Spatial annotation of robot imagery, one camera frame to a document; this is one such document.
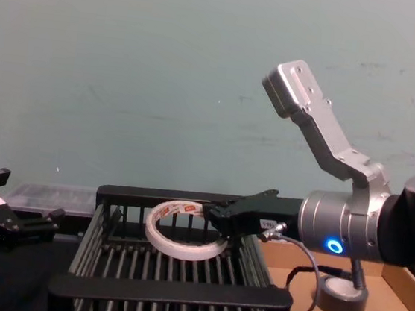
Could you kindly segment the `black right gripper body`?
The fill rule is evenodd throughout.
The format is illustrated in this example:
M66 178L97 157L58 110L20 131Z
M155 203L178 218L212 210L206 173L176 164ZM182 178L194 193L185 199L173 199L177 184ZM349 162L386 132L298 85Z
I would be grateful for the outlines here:
M272 226L262 221L283 223L283 232L292 239L299 239L298 218L302 199L279 198L277 195L256 194L241 198L229 205L228 232L226 237L259 235Z

